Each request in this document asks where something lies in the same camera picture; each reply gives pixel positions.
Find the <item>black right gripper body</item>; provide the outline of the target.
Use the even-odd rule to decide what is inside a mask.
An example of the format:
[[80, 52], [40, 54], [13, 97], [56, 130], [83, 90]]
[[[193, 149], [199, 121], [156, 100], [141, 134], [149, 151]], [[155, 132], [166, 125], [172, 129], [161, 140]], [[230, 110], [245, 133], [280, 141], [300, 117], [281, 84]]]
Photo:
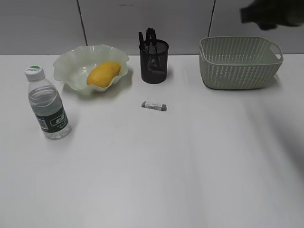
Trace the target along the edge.
[[299, 27], [304, 23], [302, 0], [255, 0], [239, 11], [242, 24], [255, 23], [261, 30]]

